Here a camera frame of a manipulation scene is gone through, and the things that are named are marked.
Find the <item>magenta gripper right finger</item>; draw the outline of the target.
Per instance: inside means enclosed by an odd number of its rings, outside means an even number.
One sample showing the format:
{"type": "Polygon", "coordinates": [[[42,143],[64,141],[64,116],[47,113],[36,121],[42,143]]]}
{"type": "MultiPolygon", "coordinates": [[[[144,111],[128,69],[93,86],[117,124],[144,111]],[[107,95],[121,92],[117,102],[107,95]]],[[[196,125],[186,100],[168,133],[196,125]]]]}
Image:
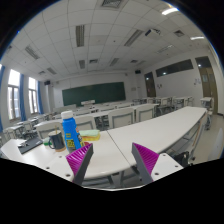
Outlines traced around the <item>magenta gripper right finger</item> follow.
{"type": "Polygon", "coordinates": [[[159,155],[145,146],[139,145],[137,143],[132,144],[132,154],[135,158],[137,169],[142,178],[142,182],[144,184],[152,183],[153,178],[151,174],[157,163],[159,155]]]}

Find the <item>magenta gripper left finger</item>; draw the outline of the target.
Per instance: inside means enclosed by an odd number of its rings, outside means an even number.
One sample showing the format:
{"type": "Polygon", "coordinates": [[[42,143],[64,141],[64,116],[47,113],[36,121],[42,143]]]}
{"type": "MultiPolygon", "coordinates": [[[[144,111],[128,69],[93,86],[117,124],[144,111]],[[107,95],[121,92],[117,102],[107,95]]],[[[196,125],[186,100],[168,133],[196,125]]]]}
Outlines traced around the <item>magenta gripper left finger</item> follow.
{"type": "Polygon", "coordinates": [[[73,182],[75,184],[82,185],[92,155],[93,144],[88,144],[66,156],[66,160],[74,174],[73,182]]]}

